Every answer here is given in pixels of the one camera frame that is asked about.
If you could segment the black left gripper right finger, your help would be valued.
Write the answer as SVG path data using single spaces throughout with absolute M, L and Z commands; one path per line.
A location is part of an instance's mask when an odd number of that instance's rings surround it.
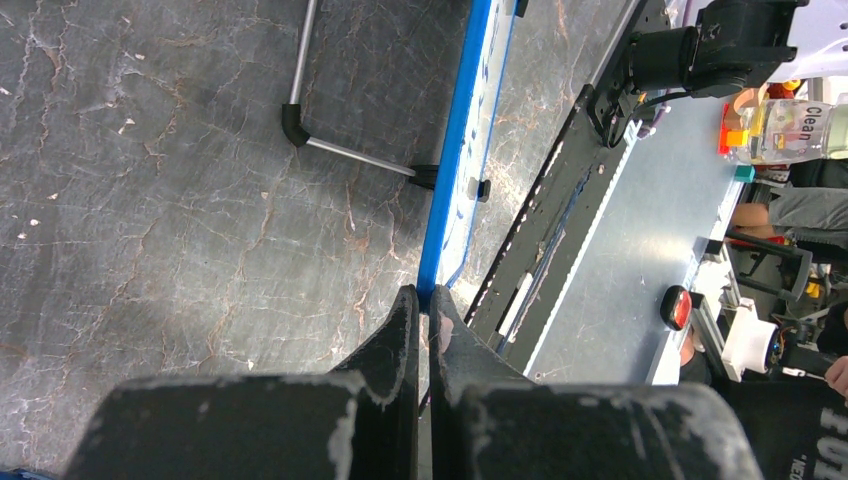
M 730 406 L 699 385 L 537 384 L 429 301 L 437 479 L 758 479 Z

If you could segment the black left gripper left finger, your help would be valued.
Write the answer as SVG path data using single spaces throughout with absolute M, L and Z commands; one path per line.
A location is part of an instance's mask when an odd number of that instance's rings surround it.
M 102 401 L 69 479 L 412 479 L 419 302 L 322 374 L 150 377 Z

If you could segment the blue framed whiteboard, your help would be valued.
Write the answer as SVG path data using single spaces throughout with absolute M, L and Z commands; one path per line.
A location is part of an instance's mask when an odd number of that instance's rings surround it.
M 515 1 L 471 3 L 416 282 L 424 309 L 436 287 L 453 286 L 469 254 L 480 203 L 465 188 L 485 180 L 514 12 Z

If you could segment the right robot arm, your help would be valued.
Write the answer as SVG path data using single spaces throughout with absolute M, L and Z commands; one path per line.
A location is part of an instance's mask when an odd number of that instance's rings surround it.
M 655 18 L 638 2 L 594 88 L 587 114 L 606 148 L 664 102 L 847 73 L 844 1 L 711 1 L 677 28 Z

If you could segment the bystander hand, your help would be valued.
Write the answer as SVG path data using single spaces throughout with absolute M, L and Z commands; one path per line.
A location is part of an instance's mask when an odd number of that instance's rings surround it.
M 839 357 L 826 371 L 824 375 L 828 386 L 842 395 L 848 396 L 848 356 Z

